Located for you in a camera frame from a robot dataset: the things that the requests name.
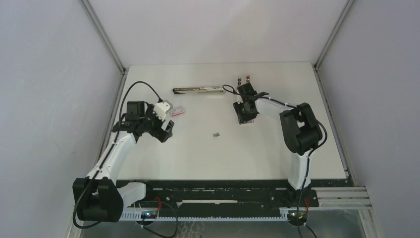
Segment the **black and beige stapler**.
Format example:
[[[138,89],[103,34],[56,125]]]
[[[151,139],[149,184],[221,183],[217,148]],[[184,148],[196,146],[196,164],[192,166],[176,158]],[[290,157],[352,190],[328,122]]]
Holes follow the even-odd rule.
[[[172,92],[175,95],[185,94],[225,94],[222,86],[202,86],[202,87],[186,87],[186,88],[173,88]]]

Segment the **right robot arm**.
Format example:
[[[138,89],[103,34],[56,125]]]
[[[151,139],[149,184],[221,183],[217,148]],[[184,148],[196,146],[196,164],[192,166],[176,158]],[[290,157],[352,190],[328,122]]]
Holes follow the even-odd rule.
[[[315,117],[308,103],[281,102],[267,92],[258,93],[249,82],[237,88],[223,85],[223,89],[237,97],[233,108],[240,124],[248,123],[260,114],[280,121],[284,143],[292,154],[288,177],[292,189],[286,192],[286,199],[290,205],[300,206],[306,200],[303,189],[311,183],[309,171],[313,153],[328,138],[325,126]]]

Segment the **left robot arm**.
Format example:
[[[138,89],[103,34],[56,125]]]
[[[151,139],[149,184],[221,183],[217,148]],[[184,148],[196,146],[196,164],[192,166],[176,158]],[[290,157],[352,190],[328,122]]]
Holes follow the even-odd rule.
[[[119,221],[123,210],[135,202],[144,207],[153,204],[155,194],[142,182],[129,182],[117,187],[117,177],[139,137],[147,133],[164,143],[172,136],[173,121],[166,121],[172,110],[167,100],[155,104],[129,101],[111,131],[111,141],[104,154],[84,178],[76,178],[73,185],[74,221]]]

